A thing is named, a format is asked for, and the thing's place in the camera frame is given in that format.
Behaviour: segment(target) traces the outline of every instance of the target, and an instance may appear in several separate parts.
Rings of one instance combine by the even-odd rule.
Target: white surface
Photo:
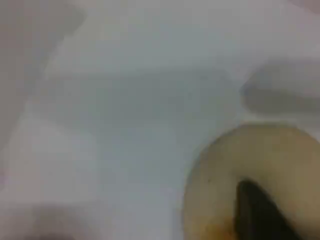
[[[17,13],[13,2],[0,9]],[[32,17],[15,26],[26,26],[0,28],[13,56],[2,102],[13,103],[51,61],[2,125],[13,132],[1,152],[0,203],[28,204],[28,216],[29,204],[81,204],[97,239],[181,239],[192,162],[214,136],[254,119],[238,93],[250,72],[273,57],[319,54],[320,17],[284,0],[75,1],[83,19],[62,13],[63,0],[24,3]]]

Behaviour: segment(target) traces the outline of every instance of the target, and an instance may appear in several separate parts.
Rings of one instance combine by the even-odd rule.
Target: blurry object
[[[320,115],[320,60],[270,61],[252,74],[241,94],[253,113]]]
[[[298,239],[295,231],[303,238],[311,233],[319,237],[320,189],[315,184],[319,180],[319,157],[319,142],[286,124],[244,124],[226,132],[204,149],[187,180],[182,213],[184,239],[244,240],[243,236],[237,237],[239,231],[235,232],[237,214],[242,214],[238,217],[244,221],[255,221],[244,224],[251,229],[242,233],[254,237],[248,240],[294,240]],[[245,195],[237,195],[243,180],[264,189],[292,228],[281,227],[283,218],[277,209],[251,184],[250,192],[242,188]],[[241,213],[235,208],[237,197],[241,197]],[[265,229],[259,230],[264,237],[250,233],[263,227],[262,217]]]

